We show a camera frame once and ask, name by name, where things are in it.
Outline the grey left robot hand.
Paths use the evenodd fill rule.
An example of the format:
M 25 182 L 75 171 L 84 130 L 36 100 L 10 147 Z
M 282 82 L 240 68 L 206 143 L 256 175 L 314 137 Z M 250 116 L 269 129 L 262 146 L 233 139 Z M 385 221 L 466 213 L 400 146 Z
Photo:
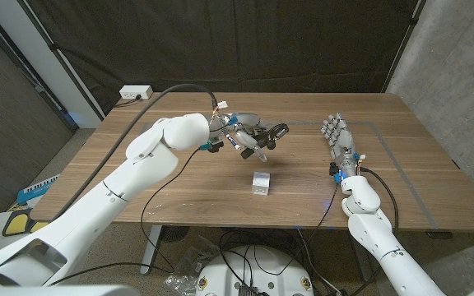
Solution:
M 256 155 L 262 162 L 267 161 L 263 147 L 273 150 L 276 141 L 289 131 L 285 123 L 268 128 L 255 113 L 218 113 L 209 120 L 209 128 L 208 143 L 203 149 L 216 153 L 226 139 L 243 159 Z

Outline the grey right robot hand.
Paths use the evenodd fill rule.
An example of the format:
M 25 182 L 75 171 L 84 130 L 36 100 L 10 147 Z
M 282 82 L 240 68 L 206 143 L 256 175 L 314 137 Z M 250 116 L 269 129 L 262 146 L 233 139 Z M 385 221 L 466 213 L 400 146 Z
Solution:
M 345 178 L 359 175 L 360 163 L 365 159 L 365 155 L 357 153 L 352 133 L 342 114 L 329 115 L 328 120 L 323 121 L 321 133 L 330 146 L 334 163 L 331 174 L 336 182 L 340 183 Z

